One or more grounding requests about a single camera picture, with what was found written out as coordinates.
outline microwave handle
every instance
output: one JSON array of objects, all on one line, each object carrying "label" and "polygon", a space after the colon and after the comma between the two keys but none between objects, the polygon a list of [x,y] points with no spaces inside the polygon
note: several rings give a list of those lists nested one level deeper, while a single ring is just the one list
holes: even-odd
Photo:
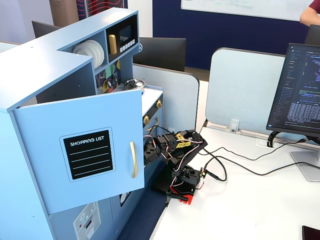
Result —
[{"label": "microwave handle", "polygon": [[112,55],[117,54],[117,41],[116,41],[116,36],[113,34],[109,35],[109,45],[110,45],[110,53]]}]

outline phone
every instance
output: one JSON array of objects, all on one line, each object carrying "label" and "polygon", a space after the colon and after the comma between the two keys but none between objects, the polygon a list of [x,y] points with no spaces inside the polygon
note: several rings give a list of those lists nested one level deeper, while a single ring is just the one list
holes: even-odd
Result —
[{"label": "phone", "polygon": [[320,230],[308,226],[302,226],[302,240],[319,240]]}]

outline wall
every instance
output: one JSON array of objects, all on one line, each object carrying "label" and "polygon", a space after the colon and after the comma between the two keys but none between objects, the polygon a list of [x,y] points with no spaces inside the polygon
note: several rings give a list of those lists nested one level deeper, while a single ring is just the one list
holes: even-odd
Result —
[{"label": "wall", "polygon": [[152,0],[127,0],[124,6],[128,9],[139,10],[139,35],[140,37],[153,36],[153,1]]},{"label": "wall", "polygon": [[285,54],[308,31],[295,21],[181,10],[180,4],[153,0],[153,36],[186,38],[188,67],[210,69],[212,54],[222,47]]},{"label": "wall", "polygon": [[34,39],[32,20],[53,24],[49,0],[0,0],[0,41]]}]

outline red base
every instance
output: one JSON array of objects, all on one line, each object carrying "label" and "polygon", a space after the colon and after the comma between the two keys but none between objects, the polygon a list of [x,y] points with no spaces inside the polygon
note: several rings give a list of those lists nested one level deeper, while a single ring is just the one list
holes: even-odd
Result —
[{"label": "red base", "polygon": [[[171,189],[171,191],[173,191],[174,193],[176,193],[176,194],[179,194],[176,190],[174,190],[172,187],[170,187],[170,189]],[[188,204],[188,205],[190,205],[191,204],[191,202],[192,202],[192,198],[194,197],[193,195],[182,195],[182,196],[184,196],[185,198],[187,198],[188,199],[188,201],[183,201],[182,199],[180,199],[180,203],[184,203],[184,204]]]}]

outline black label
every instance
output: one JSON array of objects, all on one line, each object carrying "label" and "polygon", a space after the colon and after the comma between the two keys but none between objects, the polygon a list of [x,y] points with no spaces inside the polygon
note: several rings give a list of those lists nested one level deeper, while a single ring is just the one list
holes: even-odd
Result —
[{"label": "black label", "polygon": [[72,179],[113,170],[109,130],[63,140]]}]

